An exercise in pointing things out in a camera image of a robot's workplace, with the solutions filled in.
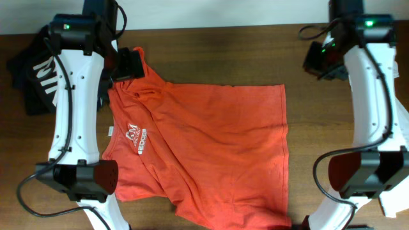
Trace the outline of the orange printed t-shirt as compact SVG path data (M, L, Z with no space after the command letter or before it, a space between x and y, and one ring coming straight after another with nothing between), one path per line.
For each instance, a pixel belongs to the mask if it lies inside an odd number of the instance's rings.
M284 86L175 84L143 70L108 91L116 197L166 197L209 229L289 228Z

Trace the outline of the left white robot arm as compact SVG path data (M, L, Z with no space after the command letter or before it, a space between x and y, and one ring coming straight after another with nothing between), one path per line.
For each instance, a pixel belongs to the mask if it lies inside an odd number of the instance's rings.
M64 193L95 229L128 229L115 196L118 165L102 160L96 139L98 98L116 81L144 76L141 56L118 47L116 1L85 1L79 15L58 14L45 39L57 71L56 126L35 177Z

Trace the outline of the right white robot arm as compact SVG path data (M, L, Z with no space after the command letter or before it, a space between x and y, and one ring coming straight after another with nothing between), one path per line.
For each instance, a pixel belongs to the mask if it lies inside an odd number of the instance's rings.
M329 151L330 188L301 229L351 229L356 213L374 199L398 206L408 179L408 142L399 124L394 75L396 30L389 14L367 14L362 1L330 0L324 37L310 38L304 70L318 79L348 81L354 115L350 148Z

